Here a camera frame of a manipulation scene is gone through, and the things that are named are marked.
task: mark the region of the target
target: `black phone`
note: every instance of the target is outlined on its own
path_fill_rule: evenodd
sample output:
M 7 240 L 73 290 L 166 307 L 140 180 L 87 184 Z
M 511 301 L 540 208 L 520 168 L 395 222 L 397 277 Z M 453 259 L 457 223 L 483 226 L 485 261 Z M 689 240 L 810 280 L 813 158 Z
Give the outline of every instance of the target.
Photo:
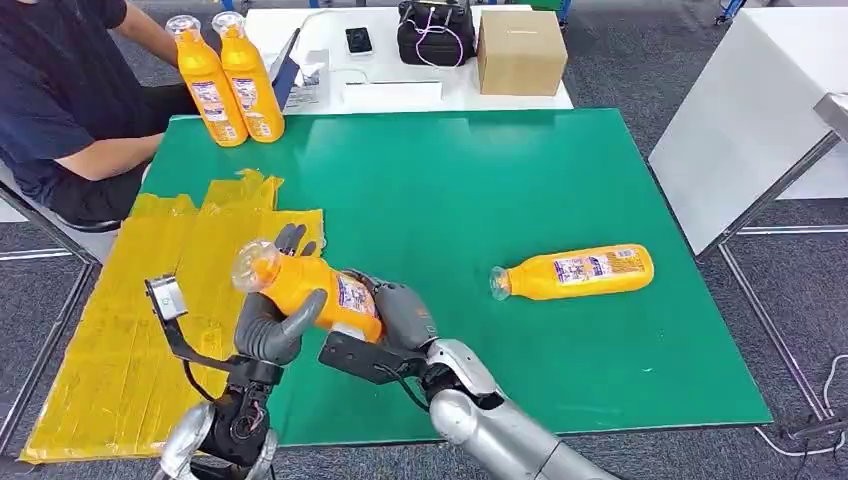
M 365 27 L 348 28 L 345 30 L 347 36 L 347 48 L 351 55 L 369 55 L 373 52 L 371 37 Z

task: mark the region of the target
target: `yellow plastic bag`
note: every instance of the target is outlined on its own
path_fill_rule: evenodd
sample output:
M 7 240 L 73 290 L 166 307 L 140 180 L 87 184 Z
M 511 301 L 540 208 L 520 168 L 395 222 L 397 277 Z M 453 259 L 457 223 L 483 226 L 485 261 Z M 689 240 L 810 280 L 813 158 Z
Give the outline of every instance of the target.
M 170 352 L 143 280 L 176 272 L 189 313 L 186 339 L 215 358 L 233 353 L 244 294 L 230 281 L 241 246 L 273 239 L 287 223 L 307 225 L 323 246 L 320 210 L 275 212 L 282 181 L 242 172 L 213 181 L 197 211 L 188 197 L 142 195 L 121 228 L 21 459 L 33 462 L 157 455 L 186 409 L 201 400 Z M 226 374 L 193 366 L 212 395 Z

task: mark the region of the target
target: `green mat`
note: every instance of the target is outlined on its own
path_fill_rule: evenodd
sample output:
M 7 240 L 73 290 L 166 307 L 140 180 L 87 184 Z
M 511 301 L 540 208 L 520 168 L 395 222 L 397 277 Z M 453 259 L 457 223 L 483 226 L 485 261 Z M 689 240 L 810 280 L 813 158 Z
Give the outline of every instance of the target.
M 172 121 L 142 191 L 188 193 L 259 169 L 284 209 L 325 209 L 325 258 L 416 289 L 504 391 L 556 432 L 771 421 L 616 110 L 290 116 L 272 145 L 218 148 Z M 641 243 L 632 293 L 494 300 L 494 265 Z M 270 401 L 284 445 L 429 440 L 398 385 L 320 365 L 310 331 Z

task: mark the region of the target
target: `dark shirt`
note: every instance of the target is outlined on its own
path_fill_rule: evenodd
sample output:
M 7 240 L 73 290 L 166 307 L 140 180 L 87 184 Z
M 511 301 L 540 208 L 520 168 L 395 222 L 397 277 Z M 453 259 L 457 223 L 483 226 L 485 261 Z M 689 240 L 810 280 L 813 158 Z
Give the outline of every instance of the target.
M 0 0 L 0 159 L 41 203 L 74 175 L 55 159 L 149 134 L 142 88 L 107 31 L 126 12 L 124 0 Z

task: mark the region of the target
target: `orange juice bottle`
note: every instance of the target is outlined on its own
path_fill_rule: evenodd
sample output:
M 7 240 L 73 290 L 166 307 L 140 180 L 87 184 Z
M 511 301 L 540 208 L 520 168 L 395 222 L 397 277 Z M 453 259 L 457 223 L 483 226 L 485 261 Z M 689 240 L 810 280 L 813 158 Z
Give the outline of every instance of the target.
M 221 12 L 212 19 L 221 35 L 221 64 L 238 99 L 247 131 L 257 142 L 275 142 L 285 124 L 259 50 L 244 34 L 244 17 Z
M 165 28 L 177 42 L 177 66 L 209 135 L 222 147 L 244 143 L 247 128 L 218 55 L 200 36 L 200 22 L 190 15 L 177 15 Z
M 533 300 L 638 290 L 651 283 L 654 264 L 641 245 L 625 244 L 539 255 L 521 265 L 492 269 L 492 295 Z
M 294 313 L 312 290 L 322 288 L 327 303 L 318 314 L 317 326 L 371 343 L 382 333 L 368 288 L 321 258 L 283 255 L 271 242 L 255 240 L 239 251 L 232 278 L 236 288 L 262 293 L 286 315 Z

